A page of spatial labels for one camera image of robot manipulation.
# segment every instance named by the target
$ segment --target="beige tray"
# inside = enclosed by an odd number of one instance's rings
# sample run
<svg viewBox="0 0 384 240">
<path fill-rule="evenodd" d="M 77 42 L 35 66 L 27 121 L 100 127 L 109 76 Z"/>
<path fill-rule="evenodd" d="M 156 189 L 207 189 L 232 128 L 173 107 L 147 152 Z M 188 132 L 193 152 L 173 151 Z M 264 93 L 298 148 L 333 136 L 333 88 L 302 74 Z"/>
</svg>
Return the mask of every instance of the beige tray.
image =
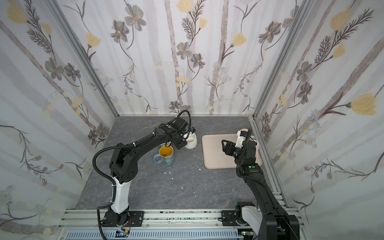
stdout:
<svg viewBox="0 0 384 240">
<path fill-rule="evenodd" d="M 236 134 L 204 135 L 201 138 L 203 144 L 204 165 L 208 169 L 235 168 L 233 157 L 223 152 L 221 140 L 236 142 Z M 258 151 L 256 151 L 256 163 L 262 164 Z"/>
</svg>

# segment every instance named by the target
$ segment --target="wallpaper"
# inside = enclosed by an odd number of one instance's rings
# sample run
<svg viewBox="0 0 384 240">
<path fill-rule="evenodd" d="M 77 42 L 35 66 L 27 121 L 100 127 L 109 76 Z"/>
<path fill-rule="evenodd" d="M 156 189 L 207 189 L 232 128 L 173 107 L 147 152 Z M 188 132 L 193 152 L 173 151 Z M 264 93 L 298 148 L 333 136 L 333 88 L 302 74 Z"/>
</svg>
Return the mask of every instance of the wallpaper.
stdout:
<svg viewBox="0 0 384 240">
<path fill-rule="evenodd" d="M 296 0 L 58 0 L 119 114 L 252 114 Z"/>
<path fill-rule="evenodd" d="M 257 116 L 311 239 L 383 239 L 384 2 L 315 1 Z"/>
<path fill-rule="evenodd" d="M 0 6 L 0 238 L 50 239 L 114 117 L 44 1 Z"/>
</svg>

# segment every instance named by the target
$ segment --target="mug handle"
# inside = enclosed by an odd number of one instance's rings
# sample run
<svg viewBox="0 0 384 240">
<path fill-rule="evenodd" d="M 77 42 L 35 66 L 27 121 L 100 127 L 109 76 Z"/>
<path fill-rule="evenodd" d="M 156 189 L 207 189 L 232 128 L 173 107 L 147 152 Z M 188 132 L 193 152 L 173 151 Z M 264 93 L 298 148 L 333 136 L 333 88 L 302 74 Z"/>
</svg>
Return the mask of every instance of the mug handle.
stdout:
<svg viewBox="0 0 384 240">
<path fill-rule="evenodd" d="M 163 160 L 160 158 L 160 160 L 156 161 L 156 158 L 160 157 L 160 154 L 156 154 L 155 156 L 153 156 L 153 161 L 155 161 L 155 163 L 161 163 Z"/>
</svg>

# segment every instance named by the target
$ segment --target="gray marble tabletop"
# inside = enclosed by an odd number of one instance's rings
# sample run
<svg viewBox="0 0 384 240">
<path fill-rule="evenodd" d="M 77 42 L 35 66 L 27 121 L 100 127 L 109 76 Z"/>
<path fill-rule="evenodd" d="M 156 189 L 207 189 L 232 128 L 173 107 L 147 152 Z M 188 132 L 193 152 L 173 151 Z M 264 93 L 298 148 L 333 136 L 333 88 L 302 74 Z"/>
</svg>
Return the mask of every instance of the gray marble tabletop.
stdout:
<svg viewBox="0 0 384 240">
<path fill-rule="evenodd" d="M 104 147 L 138 140 L 151 133 L 160 123 L 172 119 L 156 116 L 118 117 Z M 203 135 L 237 133 L 241 128 L 250 128 L 248 118 L 192 116 L 192 126 L 196 128 L 198 144 L 194 149 L 174 148 L 174 165 L 153 161 L 160 147 L 140 158 L 138 174 L 132 180 L 129 191 L 130 209 L 225 209 L 234 208 L 239 201 L 256 203 L 252 191 L 243 179 L 236 176 L 235 169 L 205 167 L 201 143 Z M 112 152 L 101 154 L 97 160 L 99 169 L 107 174 Z M 92 171 L 75 209 L 96 209 L 108 204 L 111 195 L 111 182 Z"/>
</svg>

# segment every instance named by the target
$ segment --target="floral wallpaper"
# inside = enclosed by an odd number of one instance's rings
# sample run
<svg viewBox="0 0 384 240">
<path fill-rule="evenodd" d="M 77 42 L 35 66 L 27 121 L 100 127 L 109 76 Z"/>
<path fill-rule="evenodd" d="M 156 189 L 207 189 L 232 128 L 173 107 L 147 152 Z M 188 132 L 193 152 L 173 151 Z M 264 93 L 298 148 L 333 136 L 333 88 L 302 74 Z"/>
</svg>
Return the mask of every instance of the floral wallpaper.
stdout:
<svg viewBox="0 0 384 240">
<path fill-rule="evenodd" d="M 301 1 L 58 3 L 119 114 L 252 114 Z"/>
<path fill-rule="evenodd" d="M 383 11 L 315 1 L 256 117 L 314 240 L 384 238 Z"/>
<path fill-rule="evenodd" d="M 50 239 L 114 116 L 44 1 L 0 5 L 0 238 Z"/>
</svg>

